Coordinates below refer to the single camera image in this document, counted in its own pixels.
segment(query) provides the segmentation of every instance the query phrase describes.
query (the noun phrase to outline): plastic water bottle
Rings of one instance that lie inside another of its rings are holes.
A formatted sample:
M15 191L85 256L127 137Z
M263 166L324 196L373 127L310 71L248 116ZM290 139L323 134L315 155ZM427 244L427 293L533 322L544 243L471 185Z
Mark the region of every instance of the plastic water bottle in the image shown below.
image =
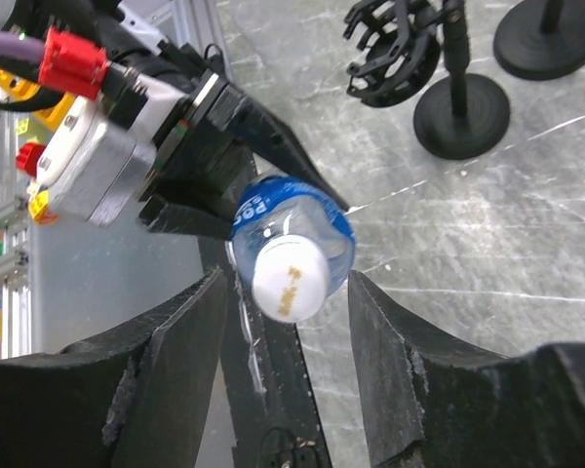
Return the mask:
M315 315L347 278L355 235L325 193L288 176L250 185L234 221L241 279L268 317L296 323Z

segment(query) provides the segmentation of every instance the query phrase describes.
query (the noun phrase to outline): red connector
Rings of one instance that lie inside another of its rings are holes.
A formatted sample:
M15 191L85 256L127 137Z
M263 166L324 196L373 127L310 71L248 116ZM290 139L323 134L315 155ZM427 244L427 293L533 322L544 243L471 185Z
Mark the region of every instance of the red connector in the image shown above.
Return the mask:
M64 93L95 100L104 81L106 50L69 32L48 31L39 83Z
M16 158L16 166L20 171L27 173L29 176L37 177L37 163L41 155L46 150L46 146L37 143L27 143L20 150Z

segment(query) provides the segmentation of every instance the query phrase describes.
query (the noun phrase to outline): screw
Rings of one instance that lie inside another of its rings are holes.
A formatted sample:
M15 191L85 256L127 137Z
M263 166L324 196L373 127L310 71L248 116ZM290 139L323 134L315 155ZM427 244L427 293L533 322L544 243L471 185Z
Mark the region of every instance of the screw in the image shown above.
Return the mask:
M46 158L45 156L42 156L41 159L39 160L39 167L43 170L48 169L51 164L52 161L49 158Z
M461 20L460 12L451 12L448 14L448 22L458 22Z
M68 115L67 117L65 117L64 125L69 130L73 130L74 127L76 126L76 122L78 122L78 118L77 117L74 117L73 115Z
M133 90L135 91L135 93L138 93L140 95L144 95L145 92L147 91L145 85L143 85L140 81L136 81Z

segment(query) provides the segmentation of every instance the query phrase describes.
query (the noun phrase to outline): gray marble floor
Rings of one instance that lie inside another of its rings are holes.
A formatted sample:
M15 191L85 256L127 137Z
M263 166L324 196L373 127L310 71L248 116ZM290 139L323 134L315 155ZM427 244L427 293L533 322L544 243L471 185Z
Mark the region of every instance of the gray marble floor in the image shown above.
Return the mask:
M470 0L470 70L501 84L513 120L489 154L440 161L415 140L417 97L373 110L345 94L352 3L219 7L236 80L294 127L355 206L356 268L426 320L505 355L585 341L585 67L549 83L505 74L491 41L517 1ZM345 288L300 332L334 466L368 466Z

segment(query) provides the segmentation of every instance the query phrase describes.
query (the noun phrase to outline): black cable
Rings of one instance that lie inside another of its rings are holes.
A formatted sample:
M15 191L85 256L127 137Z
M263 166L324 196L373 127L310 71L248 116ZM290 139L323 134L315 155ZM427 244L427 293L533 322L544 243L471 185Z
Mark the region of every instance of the black cable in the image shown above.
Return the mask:
M23 78L30 83L38 84L39 67L25 61L0 57L0 69L12 75Z
M35 96L27 100L16 102L0 101L0 110L7 112L37 112L39 110L50 109L59 104L63 94L56 91L41 88Z
M206 50L204 51L204 60L208 60L211 58L211 55L210 55L211 49L214 49L214 54L216 56L223 57L223 50L220 48L220 46L218 44L212 43L212 44L209 44L208 47L206 47Z
M37 84L38 69L29 63L19 60L0 58L0 69L23 78L33 84ZM41 88L33 97L27 100L8 102L0 101L0 110L7 112L37 112L38 110L50 109L59 104L62 100L63 93Z

